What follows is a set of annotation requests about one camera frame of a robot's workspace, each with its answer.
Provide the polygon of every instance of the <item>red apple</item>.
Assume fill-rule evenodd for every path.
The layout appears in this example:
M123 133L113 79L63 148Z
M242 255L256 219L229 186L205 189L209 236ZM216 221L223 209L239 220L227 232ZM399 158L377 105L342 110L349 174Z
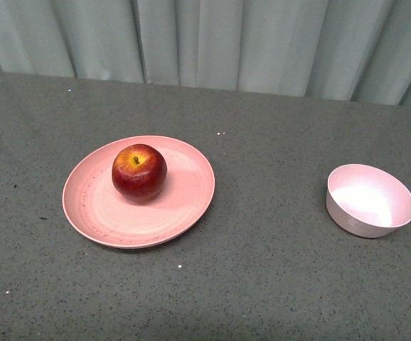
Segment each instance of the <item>red apple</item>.
M146 144L126 147L112 164L112 183L127 199L145 203L163 189L168 166L159 151Z

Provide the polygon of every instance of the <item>bowl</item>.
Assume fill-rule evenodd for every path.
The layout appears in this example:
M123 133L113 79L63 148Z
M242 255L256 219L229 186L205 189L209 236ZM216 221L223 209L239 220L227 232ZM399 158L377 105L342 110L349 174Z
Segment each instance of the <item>bowl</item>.
M411 221L411 192L391 174L367 165L334 169L326 206L340 227L359 237L382 237Z

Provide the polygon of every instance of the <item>curtain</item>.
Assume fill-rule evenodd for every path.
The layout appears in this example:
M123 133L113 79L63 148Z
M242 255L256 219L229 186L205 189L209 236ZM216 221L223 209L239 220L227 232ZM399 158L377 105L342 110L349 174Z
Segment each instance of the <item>curtain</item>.
M411 105L411 0L0 0L0 71Z

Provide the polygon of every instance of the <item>pink plate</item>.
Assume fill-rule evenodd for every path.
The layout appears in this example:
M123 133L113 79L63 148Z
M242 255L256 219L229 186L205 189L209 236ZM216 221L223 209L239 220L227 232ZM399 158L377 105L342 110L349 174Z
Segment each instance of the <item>pink plate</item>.
M166 160L161 194L135 205L115 190L116 155L132 144L148 144ZM167 242L193 226L207 210L215 190L207 158L185 142L164 136L135 136L103 146L82 160L63 188L63 210L81 234L109 247L136 249Z
M376 238L411 221L411 192L381 169L340 166L330 174L327 188L329 214L350 233Z

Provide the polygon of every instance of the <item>speckled countertop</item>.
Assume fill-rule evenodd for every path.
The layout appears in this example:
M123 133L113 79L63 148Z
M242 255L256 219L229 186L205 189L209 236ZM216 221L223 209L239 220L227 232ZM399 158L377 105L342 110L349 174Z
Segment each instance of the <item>speckled countertop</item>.
M104 247L63 186L137 135L199 149L215 195L170 242ZM411 223L338 227L344 163L411 190L411 107L0 73L0 340L411 340Z

